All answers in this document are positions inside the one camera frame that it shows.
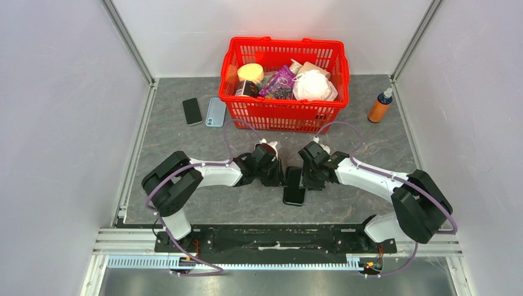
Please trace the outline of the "light blue phone case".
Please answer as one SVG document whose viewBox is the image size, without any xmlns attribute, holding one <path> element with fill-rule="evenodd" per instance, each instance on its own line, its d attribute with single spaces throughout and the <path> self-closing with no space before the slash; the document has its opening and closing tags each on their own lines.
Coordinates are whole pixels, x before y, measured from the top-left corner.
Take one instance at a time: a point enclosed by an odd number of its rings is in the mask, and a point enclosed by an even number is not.
<svg viewBox="0 0 523 296">
<path fill-rule="evenodd" d="M 205 125 L 210 128 L 221 128 L 224 125 L 226 104 L 219 98 L 213 97 L 209 101 Z"/>
</svg>

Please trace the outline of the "small black smartphone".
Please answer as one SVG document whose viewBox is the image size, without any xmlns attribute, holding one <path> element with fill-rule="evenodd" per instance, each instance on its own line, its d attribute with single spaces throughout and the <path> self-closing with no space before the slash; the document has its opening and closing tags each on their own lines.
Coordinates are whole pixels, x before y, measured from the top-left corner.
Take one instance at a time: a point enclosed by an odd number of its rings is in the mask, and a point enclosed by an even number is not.
<svg viewBox="0 0 523 296">
<path fill-rule="evenodd" d="M 182 101 L 185 121 L 188 126 L 198 125 L 203 122 L 198 99 L 196 97 Z"/>
</svg>

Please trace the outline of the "lilac phone case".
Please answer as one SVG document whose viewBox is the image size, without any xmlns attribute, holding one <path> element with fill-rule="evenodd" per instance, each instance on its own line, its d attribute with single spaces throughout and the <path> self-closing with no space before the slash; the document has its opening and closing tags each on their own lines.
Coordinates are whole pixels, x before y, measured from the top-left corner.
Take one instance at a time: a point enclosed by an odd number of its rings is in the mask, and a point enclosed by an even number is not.
<svg viewBox="0 0 523 296">
<path fill-rule="evenodd" d="M 277 141 L 271 141 L 271 142 L 267 142 L 266 144 L 269 145 L 272 148 L 272 150 L 274 151 L 274 156 L 276 158 L 279 158 L 278 152 L 279 152 L 279 149 L 281 147 L 280 143 L 277 142 Z"/>
</svg>

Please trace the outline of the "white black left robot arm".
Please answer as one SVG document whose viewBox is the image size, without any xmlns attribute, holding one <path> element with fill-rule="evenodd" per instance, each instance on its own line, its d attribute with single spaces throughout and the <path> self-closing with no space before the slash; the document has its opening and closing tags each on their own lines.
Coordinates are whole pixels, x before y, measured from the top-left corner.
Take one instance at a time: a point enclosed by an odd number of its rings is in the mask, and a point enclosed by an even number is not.
<svg viewBox="0 0 523 296">
<path fill-rule="evenodd" d="M 176 151 L 141 181 L 147 194 L 146 205 L 155 210 L 170 232 L 170 244 L 179 252 L 194 242 L 191 224 L 183 210 L 191 195 L 202 187 L 241 187 L 259 180 L 266 187 L 285 185 L 279 158 L 280 143 L 262 139 L 252 152 L 231 160 L 203 161 Z"/>
</svg>

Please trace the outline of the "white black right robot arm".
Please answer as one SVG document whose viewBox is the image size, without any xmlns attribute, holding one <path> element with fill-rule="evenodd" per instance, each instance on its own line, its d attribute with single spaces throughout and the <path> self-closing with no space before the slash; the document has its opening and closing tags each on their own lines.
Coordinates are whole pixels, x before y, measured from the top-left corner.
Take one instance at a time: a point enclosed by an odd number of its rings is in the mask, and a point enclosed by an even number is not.
<svg viewBox="0 0 523 296">
<path fill-rule="evenodd" d="M 428 173 L 399 173 L 363 163 L 344 152 L 331 153 L 315 141 L 299 151 L 303 160 L 302 185 L 321 191 L 326 183 L 352 186 L 383 198 L 393 206 L 385 215 L 373 215 L 356 235 L 357 247 L 372 252 L 381 242 L 409 238 L 428 243 L 451 221 L 453 208 Z"/>
</svg>

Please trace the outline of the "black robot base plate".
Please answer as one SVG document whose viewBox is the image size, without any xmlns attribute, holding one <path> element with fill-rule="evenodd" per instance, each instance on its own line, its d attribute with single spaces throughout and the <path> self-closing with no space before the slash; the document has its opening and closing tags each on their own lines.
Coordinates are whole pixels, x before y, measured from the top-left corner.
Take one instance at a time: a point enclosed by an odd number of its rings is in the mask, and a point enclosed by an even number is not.
<svg viewBox="0 0 523 296">
<path fill-rule="evenodd" d="M 343 263 L 348 254 L 396 253 L 359 224 L 195 224 L 178 244 L 213 264 Z"/>
</svg>

